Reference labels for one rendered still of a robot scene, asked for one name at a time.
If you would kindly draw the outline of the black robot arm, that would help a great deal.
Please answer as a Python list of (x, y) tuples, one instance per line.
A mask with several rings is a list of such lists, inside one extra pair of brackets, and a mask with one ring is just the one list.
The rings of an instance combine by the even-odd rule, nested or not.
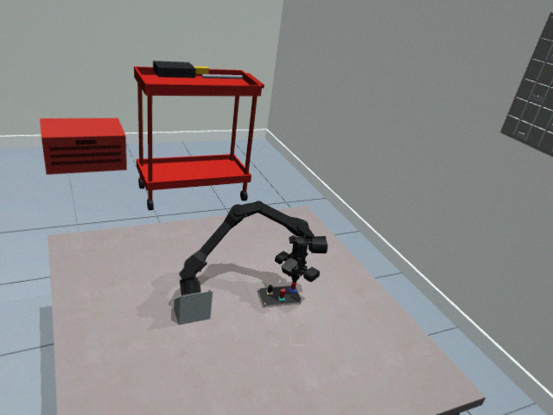
[[(312, 253), (327, 253), (326, 236), (314, 236), (305, 220), (283, 214), (261, 201), (246, 203), (244, 205), (235, 204), (232, 206), (224, 222), (205, 245), (185, 261), (185, 267), (179, 273), (182, 278), (179, 280), (181, 295), (186, 296), (187, 294), (201, 292), (200, 280), (198, 281), (196, 273), (201, 272), (202, 268), (207, 265), (205, 261), (207, 256), (225, 237), (230, 229), (235, 227), (243, 218), (256, 213), (285, 226), (294, 234), (289, 237), (289, 243), (293, 244), (292, 252), (294, 254), (305, 255), (307, 249)], [(301, 260), (294, 259), (292, 255), (282, 264), (283, 273), (290, 277), (292, 275), (297, 275), (301, 269)]]

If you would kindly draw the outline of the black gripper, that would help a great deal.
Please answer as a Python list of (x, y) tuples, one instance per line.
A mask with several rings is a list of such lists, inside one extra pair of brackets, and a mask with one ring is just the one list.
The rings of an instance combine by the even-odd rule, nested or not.
[(303, 275), (305, 279), (307, 279), (309, 282), (313, 282), (315, 279), (317, 279), (320, 276), (320, 271), (315, 269), (314, 267), (308, 267), (306, 266), (307, 261), (305, 261), (306, 256), (308, 256), (308, 253), (305, 255), (296, 255), (293, 252), (288, 254), (285, 251), (280, 252), (275, 256), (275, 262), (277, 262), (279, 265), (283, 263), (283, 261), (286, 261), (289, 259), (290, 255), (293, 256), (294, 259), (300, 259), (302, 264), (302, 269), (297, 275), (292, 275), (292, 281), (295, 283), (298, 278)]

